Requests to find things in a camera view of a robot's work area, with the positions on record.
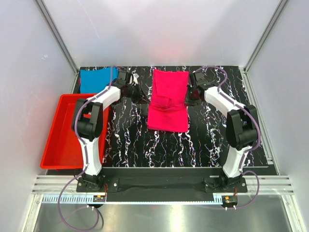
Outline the pink t shirt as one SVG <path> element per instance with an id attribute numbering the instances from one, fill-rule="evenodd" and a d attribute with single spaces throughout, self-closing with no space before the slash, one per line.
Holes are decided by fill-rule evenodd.
<path id="1" fill-rule="evenodd" d="M 154 70 L 147 127 L 150 130 L 187 132 L 185 105 L 189 72 Z"/>

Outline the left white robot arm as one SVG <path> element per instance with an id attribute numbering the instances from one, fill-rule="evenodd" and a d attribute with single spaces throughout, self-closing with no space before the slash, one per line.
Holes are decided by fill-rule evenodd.
<path id="1" fill-rule="evenodd" d="M 103 132 L 103 113 L 123 97 L 137 104 L 150 103 L 142 91 L 139 75 L 119 71 L 117 78 L 111 80 L 102 91 L 87 99 L 79 98 L 75 105 L 71 127 L 78 138 L 83 157 L 83 171 L 76 179 L 81 186 L 93 191 L 100 191 L 106 186 L 104 179 L 99 176 L 102 164 L 98 142 Z"/>

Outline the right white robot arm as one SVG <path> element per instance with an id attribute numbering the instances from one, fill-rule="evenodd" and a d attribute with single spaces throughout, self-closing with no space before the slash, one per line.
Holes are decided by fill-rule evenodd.
<path id="1" fill-rule="evenodd" d="M 231 191 L 241 183 L 243 165 L 248 153 L 258 148 L 261 143 L 257 109 L 253 105 L 244 105 L 231 98 L 214 82 L 207 82 L 202 71 L 190 74 L 189 80 L 185 103 L 195 106 L 201 101 L 207 102 L 226 118 L 228 155 L 219 177 L 211 183 L 206 182 L 205 186 L 213 190 Z"/>

